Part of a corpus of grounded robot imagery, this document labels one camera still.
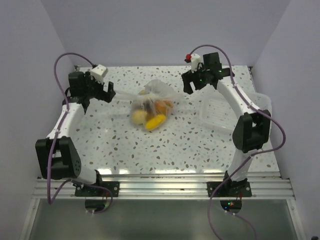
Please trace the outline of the yellow fake pear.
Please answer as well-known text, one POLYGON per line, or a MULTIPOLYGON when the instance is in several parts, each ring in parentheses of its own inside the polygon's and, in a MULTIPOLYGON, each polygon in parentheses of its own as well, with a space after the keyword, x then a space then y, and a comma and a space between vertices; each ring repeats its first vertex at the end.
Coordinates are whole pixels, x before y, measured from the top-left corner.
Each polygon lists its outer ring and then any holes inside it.
POLYGON ((143 109, 136 109, 131 114, 131 121, 135 125, 143 125, 146 122, 148 113, 143 109))

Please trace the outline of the orange fake pineapple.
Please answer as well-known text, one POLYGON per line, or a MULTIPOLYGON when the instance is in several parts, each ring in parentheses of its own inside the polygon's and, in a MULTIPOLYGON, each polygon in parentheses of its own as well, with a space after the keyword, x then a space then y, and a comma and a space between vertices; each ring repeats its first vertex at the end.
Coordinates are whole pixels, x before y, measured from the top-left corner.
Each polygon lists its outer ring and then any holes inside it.
POLYGON ((168 115, 173 108, 173 103, 169 100, 157 100, 154 107, 157 114, 168 115))

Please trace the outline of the red fake grapes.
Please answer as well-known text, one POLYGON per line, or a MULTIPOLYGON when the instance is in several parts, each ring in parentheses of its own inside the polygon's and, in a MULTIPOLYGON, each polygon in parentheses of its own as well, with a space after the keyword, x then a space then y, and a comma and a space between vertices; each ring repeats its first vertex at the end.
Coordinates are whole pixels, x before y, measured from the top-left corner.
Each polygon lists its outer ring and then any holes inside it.
POLYGON ((154 116, 155 113, 156 113, 154 104, 152 102, 149 102, 149 101, 145 102, 144 103, 144 109, 145 109, 145 111, 147 112, 148 115, 154 116))

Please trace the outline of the clear printed plastic bag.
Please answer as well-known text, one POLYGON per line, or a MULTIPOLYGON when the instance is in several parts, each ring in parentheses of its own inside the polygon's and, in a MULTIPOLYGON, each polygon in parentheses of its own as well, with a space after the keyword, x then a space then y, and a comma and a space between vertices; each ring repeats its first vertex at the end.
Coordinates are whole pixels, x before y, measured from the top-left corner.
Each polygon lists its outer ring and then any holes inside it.
POLYGON ((151 132, 166 122, 173 112, 175 103, 184 95, 174 90, 169 84, 153 79, 136 94, 116 89, 115 97, 122 101, 130 101, 131 123, 143 126, 145 131, 151 132))

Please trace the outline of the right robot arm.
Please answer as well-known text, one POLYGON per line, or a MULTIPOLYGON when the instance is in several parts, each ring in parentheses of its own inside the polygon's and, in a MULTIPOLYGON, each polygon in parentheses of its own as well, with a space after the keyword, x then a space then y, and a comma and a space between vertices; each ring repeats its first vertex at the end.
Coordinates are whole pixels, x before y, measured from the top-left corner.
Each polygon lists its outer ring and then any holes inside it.
POLYGON ((190 70, 182 74, 183 91, 191 95, 211 85, 229 103, 237 122, 232 132, 232 141, 236 148, 230 167, 227 170, 229 180, 223 183, 223 192, 235 196, 240 190, 240 181, 247 178, 251 157, 268 142, 271 126, 271 113, 261 110, 236 83, 232 68, 224 68, 217 52, 199 56, 189 53, 185 62, 190 70))

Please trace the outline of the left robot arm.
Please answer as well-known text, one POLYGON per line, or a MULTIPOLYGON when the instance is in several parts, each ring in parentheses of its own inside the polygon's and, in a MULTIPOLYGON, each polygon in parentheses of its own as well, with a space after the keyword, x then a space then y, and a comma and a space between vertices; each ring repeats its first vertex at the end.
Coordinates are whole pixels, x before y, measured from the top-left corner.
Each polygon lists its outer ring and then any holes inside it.
POLYGON ((62 111, 53 130, 35 143, 42 177, 49 180, 72 179, 87 184, 92 196, 103 193, 104 184, 97 180, 97 172, 82 165, 71 136, 85 116, 91 99, 110 103, 116 95, 114 84, 104 88, 108 69, 98 65, 86 72, 68 75, 70 95, 62 102, 62 111))

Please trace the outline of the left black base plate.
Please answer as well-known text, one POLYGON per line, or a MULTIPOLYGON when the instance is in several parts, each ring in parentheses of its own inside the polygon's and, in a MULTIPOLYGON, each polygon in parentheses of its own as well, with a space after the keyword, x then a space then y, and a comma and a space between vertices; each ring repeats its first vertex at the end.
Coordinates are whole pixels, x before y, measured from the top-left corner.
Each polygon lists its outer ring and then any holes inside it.
POLYGON ((103 181, 101 185, 72 184, 75 187, 76 197, 118 197, 120 182, 103 181))

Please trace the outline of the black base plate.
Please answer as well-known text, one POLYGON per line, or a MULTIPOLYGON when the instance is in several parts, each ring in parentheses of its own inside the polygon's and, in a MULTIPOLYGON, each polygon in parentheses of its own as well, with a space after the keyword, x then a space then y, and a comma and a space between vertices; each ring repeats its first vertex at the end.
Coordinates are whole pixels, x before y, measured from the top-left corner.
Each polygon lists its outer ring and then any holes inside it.
POLYGON ((252 190, 247 178, 240 181, 228 179, 228 172, 224 173, 223 181, 207 181, 206 190, 209 197, 252 197, 252 190))
POLYGON ((76 197, 118 197, 120 182, 103 181, 101 185, 72 184, 75 187, 76 197))

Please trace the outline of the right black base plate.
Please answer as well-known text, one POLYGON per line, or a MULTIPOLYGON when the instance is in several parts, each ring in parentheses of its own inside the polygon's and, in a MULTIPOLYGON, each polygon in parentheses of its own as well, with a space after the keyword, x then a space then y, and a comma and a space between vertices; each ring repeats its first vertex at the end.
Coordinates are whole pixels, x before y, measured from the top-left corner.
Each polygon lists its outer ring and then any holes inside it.
POLYGON ((209 197, 252 197, 252 190, 247 178, 240 181, 228 179, 228 172, 224 173, 223 181, 207 181, 206 190, 209 197))

